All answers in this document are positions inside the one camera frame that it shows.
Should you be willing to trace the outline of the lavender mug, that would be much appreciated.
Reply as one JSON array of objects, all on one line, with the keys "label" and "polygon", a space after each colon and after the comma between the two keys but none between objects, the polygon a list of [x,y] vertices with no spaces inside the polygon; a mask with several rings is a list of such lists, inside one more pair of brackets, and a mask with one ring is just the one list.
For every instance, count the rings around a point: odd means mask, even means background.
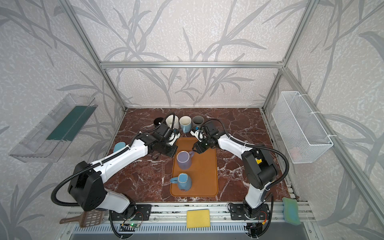
[{"label": "lavender mug", "polygon": [[187,170],[192,165],[192,157],[194,156],[195,152],[187,152],[187,151],[181,151],[177,154],[177,163],[180,169]]}]

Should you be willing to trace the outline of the grey mug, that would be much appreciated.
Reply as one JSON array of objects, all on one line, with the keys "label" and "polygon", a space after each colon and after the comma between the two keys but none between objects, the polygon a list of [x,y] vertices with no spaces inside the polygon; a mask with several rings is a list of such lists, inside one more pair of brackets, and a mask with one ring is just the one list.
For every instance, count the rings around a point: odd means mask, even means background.
[{"label": "grey mug", "polygon": [[204,123],[205,119],[202,116],[195,116],[192,118],[192,129],[196,130],[197,128],[201,127],[201,125]]}]

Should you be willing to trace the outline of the black mug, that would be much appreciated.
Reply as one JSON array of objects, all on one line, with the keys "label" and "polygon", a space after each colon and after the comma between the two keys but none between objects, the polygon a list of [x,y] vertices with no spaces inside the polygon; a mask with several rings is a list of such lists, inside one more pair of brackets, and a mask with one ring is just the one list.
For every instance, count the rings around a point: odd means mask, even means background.
[{"label": "black mug", "polygon": [[157,127],[158,125],[160,125],[162,123],[163,120],[164,120],[164,118],[162,118],[162,117],[154,119],[154,126]]}]

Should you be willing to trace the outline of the white ceramic mug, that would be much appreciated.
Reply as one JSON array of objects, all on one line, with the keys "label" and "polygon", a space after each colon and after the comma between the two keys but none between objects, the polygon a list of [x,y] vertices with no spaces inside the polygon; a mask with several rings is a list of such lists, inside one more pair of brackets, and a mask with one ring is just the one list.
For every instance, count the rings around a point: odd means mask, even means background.
[{"label": "white ceramic mug", "polygon": [[176,115],[170,115],[166,118],[166,124],[168,127],[172,127],[173,129],[179,129],[180,124],[179,124],[179,118]]}]

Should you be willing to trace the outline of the light blue mug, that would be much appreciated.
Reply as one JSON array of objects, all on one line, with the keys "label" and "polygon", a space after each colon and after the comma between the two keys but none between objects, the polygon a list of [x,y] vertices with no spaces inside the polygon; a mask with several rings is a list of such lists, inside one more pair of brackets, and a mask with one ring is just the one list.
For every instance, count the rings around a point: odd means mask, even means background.
[{"label": "light blue mug", "polygon": [[192,119],[189,116],[183,116],[179,120],[183,133],[187,134],[192,129]]}]

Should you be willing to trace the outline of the blue speckled mug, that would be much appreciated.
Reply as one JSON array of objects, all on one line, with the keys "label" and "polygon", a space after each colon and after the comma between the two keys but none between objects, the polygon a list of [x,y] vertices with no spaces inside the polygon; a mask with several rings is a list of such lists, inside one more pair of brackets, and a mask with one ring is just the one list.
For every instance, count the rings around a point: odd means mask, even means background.
[{"label": "blue speckled mug", "polygon": [[171,178],[172,184],[177,184],[179,190],[189,191],[192,187],[192,179],[186,173],[180,173],[177,177]]}]

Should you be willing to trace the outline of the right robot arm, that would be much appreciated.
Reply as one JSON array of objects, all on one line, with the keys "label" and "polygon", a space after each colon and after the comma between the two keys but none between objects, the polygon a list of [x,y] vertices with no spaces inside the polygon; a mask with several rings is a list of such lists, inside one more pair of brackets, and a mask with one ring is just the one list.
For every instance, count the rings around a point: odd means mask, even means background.
[{"label": "right robot arm", "polygon": [[[225,127],[219,131],[214,121],[221,122],[219,119],[208,119],[201,126],[192,128],[191,135],[198,139],[193,145],[193,151],[202,154],[208,149],[219,148],[243,161],[250,183],[243,201],[243,209],[248,219],[255,219],[262,211],[262,207],[266,205],[267,192],[288,175],[289,161],[284,154],[275,149],[249,144],[235,138]],[[279,178],[277,178],[278,168],[271,153],[279,155],[285,162],[285,170]]]}]

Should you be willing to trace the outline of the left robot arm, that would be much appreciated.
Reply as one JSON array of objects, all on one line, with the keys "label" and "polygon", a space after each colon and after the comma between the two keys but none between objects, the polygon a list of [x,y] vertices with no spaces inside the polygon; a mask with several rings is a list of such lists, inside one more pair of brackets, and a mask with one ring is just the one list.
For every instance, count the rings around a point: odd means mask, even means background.
[{"label": "left robot arm", "polygon": [[153,152],[172,158],[180,136],[178,129],[162,121],[149,132],[139,132],[129,145],[111,155],[92,163],[78,163],[73,174],[54,188],[52,202],[58,206],[81,207],[85,212],[103,210],[125,219],[132,218],[137,212],[135,202],[124,194],[106,189],[104,184],[129,164]]}]

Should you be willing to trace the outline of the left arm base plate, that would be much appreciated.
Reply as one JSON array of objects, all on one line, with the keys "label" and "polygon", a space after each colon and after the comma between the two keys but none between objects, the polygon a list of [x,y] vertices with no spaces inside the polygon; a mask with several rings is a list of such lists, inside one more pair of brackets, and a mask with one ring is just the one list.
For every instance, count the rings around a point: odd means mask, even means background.
[{"label": "left arm base plate", "polygon": [[112,211],[109,219],[112,221],[148,221],[151,215],[152,205],[138,204],[130,206],[123,213],[116,213]]}]

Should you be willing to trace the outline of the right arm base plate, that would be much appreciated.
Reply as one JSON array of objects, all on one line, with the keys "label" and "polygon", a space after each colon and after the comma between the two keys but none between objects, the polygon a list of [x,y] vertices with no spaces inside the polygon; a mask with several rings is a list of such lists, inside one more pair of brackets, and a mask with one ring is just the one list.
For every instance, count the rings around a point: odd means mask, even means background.
[{"label": "right arm base plate", "polygon": [[271,215],[269,206],[266,203],[262,203],[255,209],[252,209],[246,204],[234,204],[229,203],[227,205],[231,214],[231,220],[268,220]]}]

